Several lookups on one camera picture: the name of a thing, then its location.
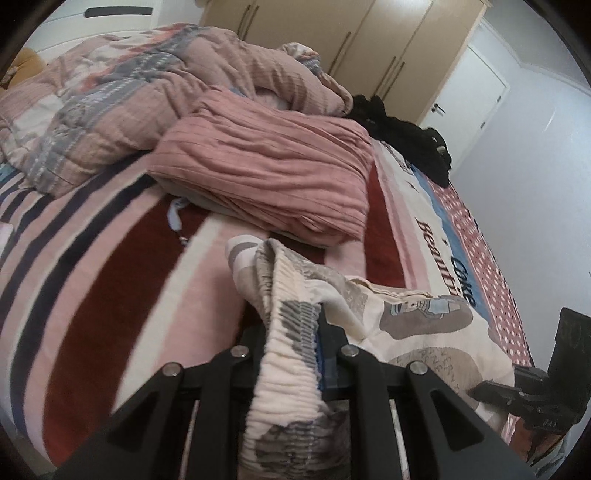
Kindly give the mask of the cream bear print pants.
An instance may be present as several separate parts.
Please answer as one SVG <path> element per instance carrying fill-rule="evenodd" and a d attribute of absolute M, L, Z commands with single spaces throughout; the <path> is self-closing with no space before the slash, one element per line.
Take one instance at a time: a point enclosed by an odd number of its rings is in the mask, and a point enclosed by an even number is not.
<path fill-rule="evenodd" d="M 348 477 L 349 404 L 322 398 L 337 384 L 339 359 L 369 353 L 396 367 L 420 362 L 462 398 L 484 381 L 515 383 L 494 330 L 460 297 L 348 277 L 276 239 L 233 237 L 225 257 L 264 325 L 239 452 L 254 474 Z"/>

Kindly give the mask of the black clothing pile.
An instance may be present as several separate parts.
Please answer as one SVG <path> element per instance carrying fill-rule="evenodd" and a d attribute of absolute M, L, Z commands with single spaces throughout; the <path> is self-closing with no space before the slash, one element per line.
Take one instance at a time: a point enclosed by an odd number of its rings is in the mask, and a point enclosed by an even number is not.
<path fill-rule="evenodd" d="M 379 96 L 367 99 L 353 96 L 353 109 L 349 119 L 363 126 L 370 137 L 387 143 L 406 161 L 415 166 L 441 188 L 450 185 L 452 157 L 443 136 L 433 128 L 418 125 L 389 116 Z"/>

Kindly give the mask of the striped bed blanket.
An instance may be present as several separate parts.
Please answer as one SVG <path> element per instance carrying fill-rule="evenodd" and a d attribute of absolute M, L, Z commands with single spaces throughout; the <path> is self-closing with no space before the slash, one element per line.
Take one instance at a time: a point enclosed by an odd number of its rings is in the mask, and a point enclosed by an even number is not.
<path fill-rule="evenodd" d="M 473 216 L 376 145 L 368 230 L 322 249 L 288 240 L 347 276 L 465 298 L 512 361 L 531 361 L 513 295 Z M 252 311 L 235 290 L 224 247 L 252 227 L 172 197 L 133 157 L 52 199 L 1 168 L 1 407 L 59 465 L 160 366 L 205 363 L 235 342 Z"/>

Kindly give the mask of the light blue garment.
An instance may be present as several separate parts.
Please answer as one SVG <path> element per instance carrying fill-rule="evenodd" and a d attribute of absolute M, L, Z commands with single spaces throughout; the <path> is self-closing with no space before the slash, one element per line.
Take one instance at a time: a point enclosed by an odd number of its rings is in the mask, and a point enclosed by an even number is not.
<path fill-rule="evenodd" d="M 183 234 L 182 228 L 182 220 L 180 219 L 179 212 L 187 207 L 189 204 L 188 200 L 185 198 L 175 198 L 173 199 L 167 210 L 166 218 L 168 222 L 169 228 L 172 230 L 173 233 L 176 234 L 180 244 L 182 246 L 186 246 L 188 243 L 188 239 Z"/>

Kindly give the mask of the white door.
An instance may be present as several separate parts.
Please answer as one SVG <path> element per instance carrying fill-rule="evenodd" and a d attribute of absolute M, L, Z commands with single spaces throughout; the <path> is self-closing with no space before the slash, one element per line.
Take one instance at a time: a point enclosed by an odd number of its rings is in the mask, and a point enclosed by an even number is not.
<path fill-rule="evenodd" d="M 437 130 L 452 158 L 463 163 L 509 90 L 509 84 L 478 50 L 469 46 L 432 103 L 422 128 Z"/>

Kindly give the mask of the folded pink blanket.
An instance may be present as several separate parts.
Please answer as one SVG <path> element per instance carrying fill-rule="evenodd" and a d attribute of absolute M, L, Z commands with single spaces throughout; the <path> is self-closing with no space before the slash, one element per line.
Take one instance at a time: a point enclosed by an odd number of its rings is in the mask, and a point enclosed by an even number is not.
<path fill-rule="evenodd" d="M 332 247 L 360 241 L 375 151 L 353 120 L 277 110 L 215 87 L 146 157 L 170 192 L 263 230 Z"/>

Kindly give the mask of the pink patchwork quilt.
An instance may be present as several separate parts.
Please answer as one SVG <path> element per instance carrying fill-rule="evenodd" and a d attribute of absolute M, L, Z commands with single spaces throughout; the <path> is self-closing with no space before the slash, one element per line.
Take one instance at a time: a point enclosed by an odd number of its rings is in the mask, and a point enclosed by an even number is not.
<path fill-rule="evenodd" d="M 345 116 L 349 92 L 281 49 L 230 30 L 176 23 L 87 39 L 1 95 L 1 162 L 60 197 L 165 132 L 219 86 L 276 95 L 304 114 Z"/>

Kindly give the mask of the beige wooden wardrobe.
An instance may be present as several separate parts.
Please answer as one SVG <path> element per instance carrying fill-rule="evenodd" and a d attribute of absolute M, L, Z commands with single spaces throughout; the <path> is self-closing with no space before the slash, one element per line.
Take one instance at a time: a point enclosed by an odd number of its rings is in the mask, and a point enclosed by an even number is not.
<path fill-rule="evenodd" d="M 419 124 L 468 46 L 482 0 L 214 0 L 201 23 L 264 47 L 299 42 L 352 94 Z"/>

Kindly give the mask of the orange plush toy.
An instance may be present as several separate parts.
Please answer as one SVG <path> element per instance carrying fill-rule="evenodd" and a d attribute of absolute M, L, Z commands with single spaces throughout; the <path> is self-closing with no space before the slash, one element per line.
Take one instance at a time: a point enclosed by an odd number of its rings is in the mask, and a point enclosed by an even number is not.
<path fill-rule="evenodd" d="M 21 49 L 1 80 L 1 90 L 8 90 L 39 74 L 45 66 L 46 63 L 34 50 L 27 47 Z"/>

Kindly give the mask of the white headboard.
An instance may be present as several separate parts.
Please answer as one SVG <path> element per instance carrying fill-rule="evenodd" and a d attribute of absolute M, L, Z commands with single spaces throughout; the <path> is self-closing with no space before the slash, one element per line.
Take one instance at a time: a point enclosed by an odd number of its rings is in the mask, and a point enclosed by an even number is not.
<path fill-rule="evenodd" d="M 37 52 L 101 34 L 143 31 L 172 23 L 197 24 L 206 1 L 69 0 L 60 5 L 27 39 Z"/>

